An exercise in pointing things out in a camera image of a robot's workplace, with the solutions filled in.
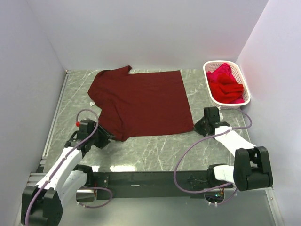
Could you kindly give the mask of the maroon t shirt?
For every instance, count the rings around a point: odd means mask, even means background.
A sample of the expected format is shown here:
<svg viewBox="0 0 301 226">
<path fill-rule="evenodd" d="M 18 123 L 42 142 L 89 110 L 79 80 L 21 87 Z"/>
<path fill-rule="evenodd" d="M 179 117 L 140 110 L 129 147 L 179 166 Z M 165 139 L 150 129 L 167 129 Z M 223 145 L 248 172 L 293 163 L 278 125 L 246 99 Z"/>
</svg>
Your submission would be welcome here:
<svg viewBox="0 0 301 226">
<path fill-rule="evenodd" d="M 117 141 L 190 132 L 193 119 L 180 71 L 99 72 L 88 95 L 101 109 L 99 124 Z"/>
</svg>

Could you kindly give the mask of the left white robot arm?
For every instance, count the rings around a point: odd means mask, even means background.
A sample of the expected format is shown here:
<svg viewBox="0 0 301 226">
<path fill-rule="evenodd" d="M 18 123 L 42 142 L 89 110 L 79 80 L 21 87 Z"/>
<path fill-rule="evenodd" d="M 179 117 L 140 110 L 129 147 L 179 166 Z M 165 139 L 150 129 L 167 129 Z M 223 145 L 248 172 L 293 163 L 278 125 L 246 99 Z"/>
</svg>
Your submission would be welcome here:
<svg viewBox="0 0 301 226">
<path fill-rule="evenodd" d="M 57 226 L 63 207 L 77 190 L 94 186 L 93 170 L 80 161 L 91 149 L 104 148 L 114 135 L 91 119 L 76 123 L 78 130 L 66 141 L 63 151 L 49 172 L 22 193 L 21 224 L 24 226 Z"/>
</svg>

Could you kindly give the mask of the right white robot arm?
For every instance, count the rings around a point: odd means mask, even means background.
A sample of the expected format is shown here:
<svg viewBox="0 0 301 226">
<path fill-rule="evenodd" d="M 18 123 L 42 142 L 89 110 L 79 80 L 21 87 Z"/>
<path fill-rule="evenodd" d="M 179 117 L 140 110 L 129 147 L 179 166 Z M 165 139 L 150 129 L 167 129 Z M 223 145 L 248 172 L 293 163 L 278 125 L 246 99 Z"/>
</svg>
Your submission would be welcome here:
<svg viewBox="0 0 301 226">
<path fill-rule="evenodd" d="M 239 191 L 268 188 L 273 185 L 269 152 L 256 146 L 220 118 L 219 107 L 205 107 L 204 116 L 194 125 L 194 130 L 221 143 L 234 157 L 234 165 L 216 164 L 209 166 L 209 179 L 234 184 Z"/>
</svg>

